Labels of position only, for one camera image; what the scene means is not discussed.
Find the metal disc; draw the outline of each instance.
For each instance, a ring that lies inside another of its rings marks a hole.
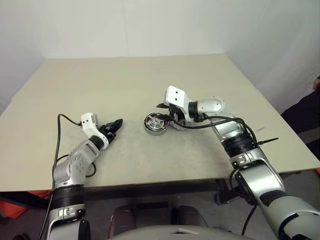
[[[160,136],[164,134],[168,127],[168,122],[157,118],[161,113],[150,113],[144,119],[144,129],[153,136]]]

